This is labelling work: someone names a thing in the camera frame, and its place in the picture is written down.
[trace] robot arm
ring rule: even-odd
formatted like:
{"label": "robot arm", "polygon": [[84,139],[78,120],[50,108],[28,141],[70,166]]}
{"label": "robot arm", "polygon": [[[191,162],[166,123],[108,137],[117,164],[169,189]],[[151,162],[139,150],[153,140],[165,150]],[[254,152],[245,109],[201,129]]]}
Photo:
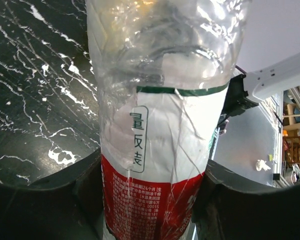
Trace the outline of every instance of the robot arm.
{"label": "robot arm", "polygon": [[229,117],[240,115],[270,96],[296,86],[300,86],[300,53],[232,78],[222,113]]}

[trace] marble countertop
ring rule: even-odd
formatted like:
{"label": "marble countertop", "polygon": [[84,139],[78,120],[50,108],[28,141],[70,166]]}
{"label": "marble countertop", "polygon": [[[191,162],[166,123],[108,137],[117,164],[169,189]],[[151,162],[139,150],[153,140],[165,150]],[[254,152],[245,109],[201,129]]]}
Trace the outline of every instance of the marble countertop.
{"label": "marble countertop", "polygon": [[0,183],[28,185],[99,144],[85,0],[0,0]]}

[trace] gray floor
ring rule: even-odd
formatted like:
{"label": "gray floor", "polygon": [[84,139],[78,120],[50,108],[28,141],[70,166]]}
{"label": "gray floor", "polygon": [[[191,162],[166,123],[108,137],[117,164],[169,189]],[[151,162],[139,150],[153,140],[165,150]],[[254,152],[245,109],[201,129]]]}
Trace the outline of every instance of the gray floor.
{"label": "gray floor", "polygon": [[[229,170],[255,182],[272,185],[275,129],[261,111],[261,107],[247,110],[229,119],[227,133],[219,137],[214,160]],[[257,171],[258,159],[267,161],[268,171]]]}

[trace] plastic bottle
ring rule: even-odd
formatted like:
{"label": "plastic bottle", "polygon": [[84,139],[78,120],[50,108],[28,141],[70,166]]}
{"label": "plastic bottle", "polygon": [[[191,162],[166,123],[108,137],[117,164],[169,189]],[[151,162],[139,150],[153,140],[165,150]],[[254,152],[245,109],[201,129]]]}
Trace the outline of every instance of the plastic bottle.
{"label": "plastic bottle", "polygon": [[103,240],[180,240],[250,0],[87,0]]}

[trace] dark green band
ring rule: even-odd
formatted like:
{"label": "dark green band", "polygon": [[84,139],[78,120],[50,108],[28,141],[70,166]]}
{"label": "dark green band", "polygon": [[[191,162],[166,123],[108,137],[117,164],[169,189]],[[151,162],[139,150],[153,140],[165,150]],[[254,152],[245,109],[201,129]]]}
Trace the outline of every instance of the dark green band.
{"label": "dark green band", "polygon": [[176,90],[183,97],[198,97],[198,96],[207,96],[211,94],[219,93],[225,90],[228,87],[229,83],[212,87],[208,89],[195,89],[195,90],[185,90],[173,87],[164,87],[164,86],[137,86],[137,93],[147,93],[147,94],[176,94]]}

